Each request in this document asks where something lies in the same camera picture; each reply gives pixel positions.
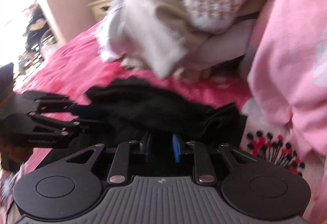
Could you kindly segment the operator left hand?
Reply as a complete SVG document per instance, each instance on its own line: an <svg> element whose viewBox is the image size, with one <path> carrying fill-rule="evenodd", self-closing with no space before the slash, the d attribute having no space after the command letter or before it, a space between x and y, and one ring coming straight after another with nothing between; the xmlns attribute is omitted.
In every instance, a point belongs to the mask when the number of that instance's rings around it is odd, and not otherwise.
<svg viewBox="0 0 327 224"><path fill-rule="evenodd" d="M1 167L8 172L18 172L33 154L33 148L17 147L1 138Z"/></svg>

